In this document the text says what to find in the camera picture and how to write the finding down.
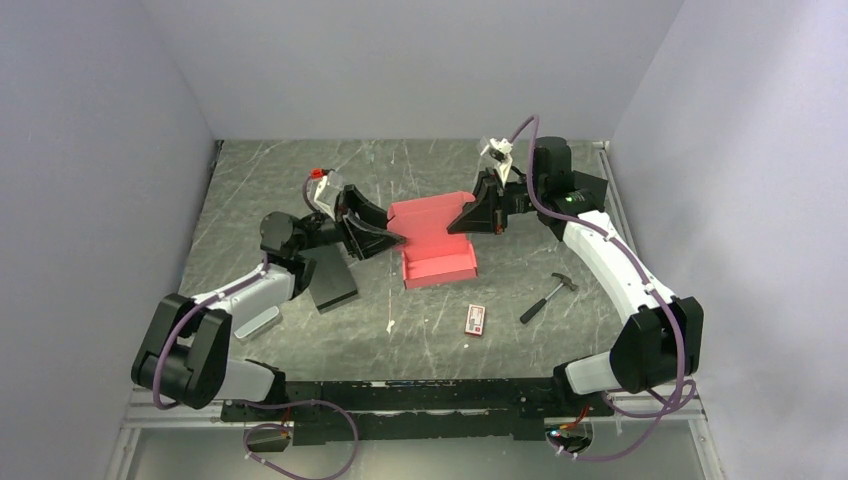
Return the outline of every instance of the table surface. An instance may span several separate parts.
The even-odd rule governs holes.
[[[471,191],[486,166],[476,140],[227,141],[194,234],[181,293],[217,288],[255,267],[259,223],[271,211],[308,213],[300,185],[312,168],[335,168],[383,208],[393,201]],[[572,145],[573,166],[604,176],[591,143]],[[524,169],[526,143],[515,149]],[[614,216],[614,209],[608,209]],[[406,290],[400,256],[348,258],[360,298],[318,314],[308,293],[230,354],[286,372],[291,380],[454,379],[549,376],[554,366],[608,349],[621,324],[588,267],[535,214],[509,219],[503,235],[472,235],[479,277]],[[518,317],[562,289],[529,324]],[[486,307],[482,337],[464,333],[468,305]],[[390,331],[390,322],[394,322]]]

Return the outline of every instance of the cable clip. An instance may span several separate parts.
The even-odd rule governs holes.
[[[614,238],[618,238],[618,232],[614,228],[610,228],[609,230],[607,230],[607,234],[604,237],[604,241],[611,242]]]

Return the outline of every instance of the black metal base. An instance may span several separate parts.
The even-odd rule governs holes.
[[[321,399],[351,411],[363,440],[512,436],[544,440],[545,418],[610,416],[601,394],[563,402],[551,378],[416,380],[386,382],[287,382],[284,398],[266,404]],[[224,422],[276,422],[283,410],[227,405]],[[350,426],[332,409],[296,407],[294,445],[350,440]]]

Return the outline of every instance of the white wall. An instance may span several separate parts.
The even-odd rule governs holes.
[[[845,1],[688,0],[613,137],[732,479],[848,478],[846,127]]]
[[[135,0],[0,14],[0,478],[102,478],[212,136]]]
[[[682,0],[142,0],[218,138],[608,139]]]

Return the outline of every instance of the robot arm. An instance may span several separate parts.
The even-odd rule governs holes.
[[[602,227],[610,237],[618,235],[606,213],[594,210],[578,218]],[[623,325],[610,351],[555,369],[555,376],[559,374],[561,381],[567,380],[567,392],[586,395],[623,388],[637,393],[675,377],[676,347],[668,319],[650,294],[651,288],[671,307],[680,323],[686,347],[686,374],[697,370],[703,310],[694,298],[676,297],[644,265],[642,268],[651,283],[643,285],[625,254],[593,230],[568,223],[564,241],[601,283]]]
[[[474,201],[448,227],[450,233],[501,234],[512,214],[535,211],[525,177],[507,182],[512,163],[512,146],[494,139],[484,142],[481,155],[493,157],[495,168],[480,172],[474,188]],[[668,319],[643,285],[629,259],[609,238],[618,236],[608,214],[604,213],[607,181],[572,171],[571,148],[565,139],[543,137],[534,149],[533,184],[539,201],[560,214],[577,217],[602,227],[607,238],[594,230],[538,213],[539,221],[589,266],[612,299],[623,329],[609,352],[560,365],[554,369],[555,383],[567,399],[623,388],[631,393],[644,391],[675,378],[676,346]],[[684,334],[686,374],[698,368],[703,311],[694,298],[679,299],[641,265],[650,287],[675,314]]]
[[[230,336],[249,333],[252,325],[275,317],[278,305],[306,290],[315,261],[300,252],[343,243],[351,255],[365,259],[405,240],[385,230],[386,212],[353,185],[336,195],[332,213],[319,211],[300,219],[283,212],[268,214],[260,225],[266,261],[211,292],[162,299],[133,363],[133,382],[154,389],[157,365],[164,357],[159,391],[192,408],[203,408],[214,399],[261,402],[284,395],[282,372],[228,358]],[[179,324],[183,327],[177,331]],[[175,336],[191,337],[191,345],[174,342]]]

